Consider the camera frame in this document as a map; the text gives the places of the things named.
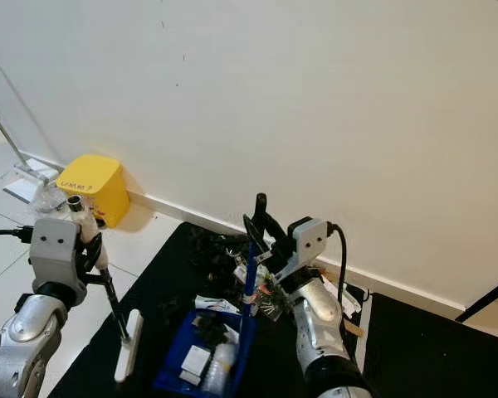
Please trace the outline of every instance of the yellow container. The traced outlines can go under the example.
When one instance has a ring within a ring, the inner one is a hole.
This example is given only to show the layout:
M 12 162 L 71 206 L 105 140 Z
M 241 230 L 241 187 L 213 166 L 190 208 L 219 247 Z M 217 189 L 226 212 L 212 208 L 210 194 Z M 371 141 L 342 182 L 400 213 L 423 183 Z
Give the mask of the yellow container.
M 83 155 L 57 178 L 57 186 L 69 195 L 88 198 L 95 218 L 116 226 L 129 209 L 129 197 L 119 161 L 99 155 Z

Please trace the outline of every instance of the metal pole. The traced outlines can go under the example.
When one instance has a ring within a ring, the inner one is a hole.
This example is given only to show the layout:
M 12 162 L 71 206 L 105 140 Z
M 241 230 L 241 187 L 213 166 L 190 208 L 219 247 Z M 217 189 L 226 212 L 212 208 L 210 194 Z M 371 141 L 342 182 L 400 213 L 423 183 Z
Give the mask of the metal pole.
M 28 169 L 31 169 L 30 166 L 24 160 L 24 157 L 22 156 L 22 154 L 20 153 L 20 151 L 18 150 L 17 145 L 15 145 L 15 143 L 11 140 L 11 137 L 9 137 L 9 134 L 6 133 L 6 130 L 2 126 L 1 123 L 0 123 L 0 131 L 2 132 L 3 136 L 6 138 L 7 142 L 11 146 L 11 148 L 13 148 L 13 151 L 15 151 L 15 154 L 18 156 L 18 158 L 19 158 L 20 162 L 22 163 L 22 165 L 24 165 Z

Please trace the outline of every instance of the tiled floor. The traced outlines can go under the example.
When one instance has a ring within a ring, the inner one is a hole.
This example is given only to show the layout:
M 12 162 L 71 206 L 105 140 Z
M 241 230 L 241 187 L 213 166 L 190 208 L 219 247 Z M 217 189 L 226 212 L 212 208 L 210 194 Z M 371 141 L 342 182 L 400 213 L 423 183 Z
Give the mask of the tiled floor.
M 14 152 L 0 134 L 0 228 L 32 225 L 37 218 L 28 205 L 2 190 L 14 178 L 10 171 L 15 162 Z M 111 263 L 110 272 L 119 298 L 127 292 L 180 222 L 132 204 L 117 228 L 103 232 Z M 28 249 L 29 246 L 17 238 L 0 236 L 0 328 L 12 316 L 20 295 L 32 292 L 33 272 L 27 263 Z M 89 286 L 85 302 L 68 314 L 61 345 L 48 363 L 40 397 L 50 393 L 109 313 L 110 306 L 103 288 Z

